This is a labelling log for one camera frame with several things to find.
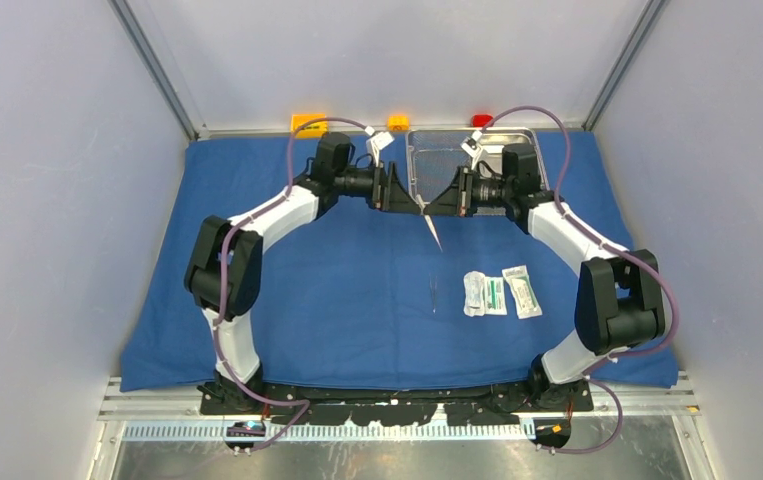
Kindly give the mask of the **steel forceps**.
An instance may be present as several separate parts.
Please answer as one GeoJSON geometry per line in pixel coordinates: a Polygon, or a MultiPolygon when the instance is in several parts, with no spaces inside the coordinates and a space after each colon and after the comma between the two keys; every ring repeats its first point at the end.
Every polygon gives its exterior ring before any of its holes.
{"type": "Polygon", "coordinates": [[[417,205],[420,208],[421,217],[425,221],[429,233],[431,234],[431,236],[432,236],[435,244],[437,245],[439,251],[442,252],[443,251],[443,246],[442,246],[441,240],[439,238],[439,234],[438,234],[438,231],[436,229],[436,226],[435,226],[431,216],[426,213],[427,203],[424,201],[423,197],[420,194],[416,195],[415,200],[416,200],[417,205]]]}

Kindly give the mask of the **wire mesh steel tray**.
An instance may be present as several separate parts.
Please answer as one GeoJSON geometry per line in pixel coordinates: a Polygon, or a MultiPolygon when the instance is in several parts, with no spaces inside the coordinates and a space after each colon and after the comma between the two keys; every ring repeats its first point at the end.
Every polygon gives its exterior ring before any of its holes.
{"type": "MultiPolygon", "coordinates": [[[[539,147],[535,134],[527,128],[492,127],[486,133],[524,130],[533,134],[539,147]]],[[[470,168],[470,157],[462,150],[460,144],[473,131],[464,128],[419,129],[406,135],[407,185],[409,194],[414,199],[420,194],[426,203],[430,203],[455,179],[460,166],[470,168]]],[[[525,188],[522,182],[513,176],[492,178],[480,173],[478,167],[479,164],[475,170],[470,168],[476,175],[473,199],[477,211],[473,216],[504,217],[511,203],[516,203],[519,208],[525,210],[554,199],[548,179],[548,190],[534,192],[525,188]]]]}

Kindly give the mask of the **pointed steel tweezers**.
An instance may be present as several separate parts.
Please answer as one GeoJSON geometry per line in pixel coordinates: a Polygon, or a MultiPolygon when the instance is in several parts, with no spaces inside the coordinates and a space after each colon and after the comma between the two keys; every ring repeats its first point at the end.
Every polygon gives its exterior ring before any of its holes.
{"type": "Polygon", "coordinates": [[[433,313],[437,311],[437,278],[434,275],[429,276],[429,294],[431,301],[431,310],[433,313]]]}

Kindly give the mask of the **white gauze roll packet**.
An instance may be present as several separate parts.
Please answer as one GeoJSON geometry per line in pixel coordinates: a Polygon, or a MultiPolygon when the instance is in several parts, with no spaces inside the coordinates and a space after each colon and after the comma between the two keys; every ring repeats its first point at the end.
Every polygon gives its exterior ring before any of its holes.
{"type": "Polygon", "coordinates": [[[463,277],[465,300],[463,312],[469,317],[480,317],[486,313],[484,296],[486,276],[479,271],[467,272],[463,277]]]}

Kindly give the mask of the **blue surgical wrap cloth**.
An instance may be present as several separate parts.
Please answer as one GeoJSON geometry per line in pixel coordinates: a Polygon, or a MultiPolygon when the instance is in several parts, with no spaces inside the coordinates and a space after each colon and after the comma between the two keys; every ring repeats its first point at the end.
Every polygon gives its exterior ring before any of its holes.
{"type": "MultiPolygon", "coordinates": [[[[210,380],[215,354],[184,275],[203,220],[256,208],[286,182],[283,137],[189,145],[145,304],[121,355],[125,391],[210,380]]],[[[264,255],[251,311],[264,378],[323,388],[464,388],[524,378],[573,329],[577,279],[502,216],[425,221],[345,197],[264,255]],[[543,314],[468,317],[463,277],[525,265],[543,314]],[[431,310],[429,276],[437,278],[431,310]]]]}

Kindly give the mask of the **green white sterile packet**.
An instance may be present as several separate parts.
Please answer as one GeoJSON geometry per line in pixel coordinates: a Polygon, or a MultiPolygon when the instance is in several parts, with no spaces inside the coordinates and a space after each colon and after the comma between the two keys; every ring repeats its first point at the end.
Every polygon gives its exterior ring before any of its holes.
{"type": "Polygon", "coordinates": [[[482,292],[485,315],[505,316],[507,314],[505,282],[501,277],[486,277],[482,292]]]}

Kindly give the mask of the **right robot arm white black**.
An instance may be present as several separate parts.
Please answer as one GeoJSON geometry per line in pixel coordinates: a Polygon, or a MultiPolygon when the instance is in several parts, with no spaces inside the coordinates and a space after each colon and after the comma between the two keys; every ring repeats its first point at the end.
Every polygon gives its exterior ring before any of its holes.
{"type": "Polygon", "coordinates": [[[630,251],[577,217],[558,187],[543,186],[532,145],[503,146],[499,172],[486,166],[475,138],[462,148],[471,165],[457,170],[425,214],[464,217],[480,207],[502,207],[509,220],[577,276],[573,330],[529,368],[527,392],[534,406],[553,410],[567,398],[567,385],[588,380],[606,363],[665,348],[677,327],[665,312],[677,307],[650,251],[630,251]]]}

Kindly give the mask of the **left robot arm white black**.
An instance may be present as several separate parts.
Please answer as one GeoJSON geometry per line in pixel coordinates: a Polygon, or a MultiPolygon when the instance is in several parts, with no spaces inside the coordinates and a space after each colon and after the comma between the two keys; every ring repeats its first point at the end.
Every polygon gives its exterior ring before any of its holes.
{"type": "Polygon", "coordinates": [[[402,186],[395,165],[381,151],[393,141],[389,132],[367,128],[371,161],[352,164],[354,145],[341,132],[328,132],[315,155],[287,186],[258,207],[231,218],[206,218],[199,230],[184,277],[208,323],[216,353],[216,372],[230,380],[225,400],[250,414],[267,403],[262,385],[252,380],[261,367],[255,350],[251,311],[261,288],[267,250],[292,231],[327,213],[342,196],[363,198],[372,209],[419,215],[420,205],[402,186]]]}

